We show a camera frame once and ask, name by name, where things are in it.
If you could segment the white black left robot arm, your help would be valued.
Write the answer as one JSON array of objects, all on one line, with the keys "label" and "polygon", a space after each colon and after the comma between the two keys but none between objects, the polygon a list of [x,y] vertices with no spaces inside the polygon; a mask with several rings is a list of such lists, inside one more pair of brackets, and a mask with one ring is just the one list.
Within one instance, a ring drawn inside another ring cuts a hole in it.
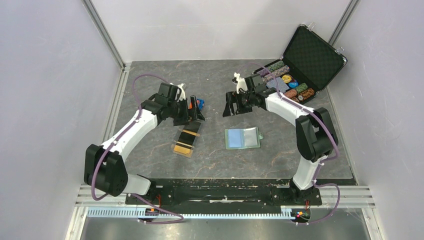
[{"label": "white black left robot arm", "polygon": [[114,197],[137,194],[145,204],[156,200],[152,181],[129,174],[125,162],[136,145],[166,119],[172,119],[174,126],[187,126],[205,117],[196,96],[187,97],[182,84],[161,83],[158,92],[141,102],[134,116],[114,136],[86,149],[83,181],[91,186],[93,195],[100,190]]}]

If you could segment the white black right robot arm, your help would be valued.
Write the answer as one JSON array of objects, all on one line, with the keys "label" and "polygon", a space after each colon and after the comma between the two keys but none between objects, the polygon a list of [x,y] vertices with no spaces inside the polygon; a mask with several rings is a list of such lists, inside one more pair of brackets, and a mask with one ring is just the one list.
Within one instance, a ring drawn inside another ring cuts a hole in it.
[{"label": "white black right robot arm", "polygon": [[331,152],[338,153],[334,125],[325,108],[304,106],[269,88],[259,74],[243,78],[234,73],[234,91],[225,94],[223,117],[252,112],[254,107],[274,113],[295,127],[296,145],[301,155],[299,166],[290,181],[289,199],[302,204],[309,198],[309,189],[316,186],[319,165]]}]

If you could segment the green card holder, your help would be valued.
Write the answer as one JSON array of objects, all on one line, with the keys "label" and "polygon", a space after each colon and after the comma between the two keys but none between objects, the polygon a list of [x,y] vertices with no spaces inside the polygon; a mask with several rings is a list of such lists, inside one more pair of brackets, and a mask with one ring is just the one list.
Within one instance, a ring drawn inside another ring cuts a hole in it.
[{"label": "green card holder", "polygon": [[227,150],[260,148],[264,138],[257,127],[225,129],[224,136]]}]

